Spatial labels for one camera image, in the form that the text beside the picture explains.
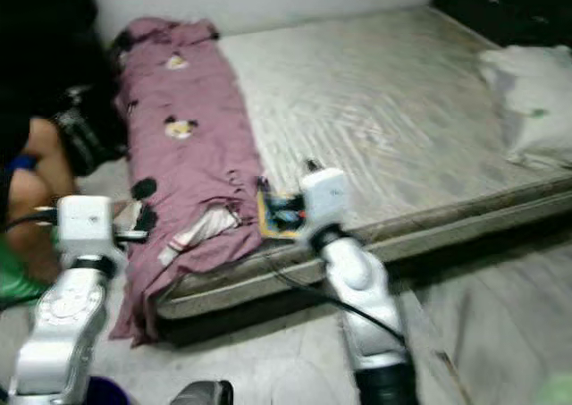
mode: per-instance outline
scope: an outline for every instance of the bed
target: bed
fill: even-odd
[[[503,159],[475,61],[492,47],[426,7],[220,40],[270,183],[295,191],[307,158],[345,170],[347,226],[388,263],[572,208],[570,172]],[[303,283],[324,278],[306,250],[266,243],[163,293],[164,337],[198,341],[311,305],[275,279],[269,257]]]

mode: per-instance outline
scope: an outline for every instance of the white pillow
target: white pillow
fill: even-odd
[[[500,106],[507,159],[534,167],[572,166],[570,49],[511,46],[480,54]]]

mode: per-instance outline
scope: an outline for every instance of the person's leg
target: person's leg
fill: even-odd
[[[53,196],[40,177],[25,170],[16,170],[9,183],[7,221],[35,213],[35,207],[51,205]],[[60,274],[60,265],[46,227],[34,223],[20,224],[8,231],[6,242],[26,264],[29,278],[51,284]]]
[[[56,198],[77,193],[72,169],[55,124],[46,119],[31,119],[29,138],[23,153],[38,160],[38,175],[49,185]]]

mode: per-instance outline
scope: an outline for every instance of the pink blanket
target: pink blanket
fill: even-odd
[[[148,200],[158,215],[147,244],[130,252],[121,314],[112,338],[156,341],[156,296],[187,273],[244,257],[261,242],[257,228],[257,149],[236,77],[208,21],[146,18],[122,35],[117,104],[129,125],[132,182],[154,178]],[[206,240],[164,267],[172,237],[211,205],[225,205],[240,226]]]

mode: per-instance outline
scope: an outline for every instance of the blue fabric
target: blue fabric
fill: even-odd
[[[36,159],[32,156],[18,156],[10,164],[6,166],[8,171],[14,171],[17,169],[21,170],[33,170],[36,166]]]

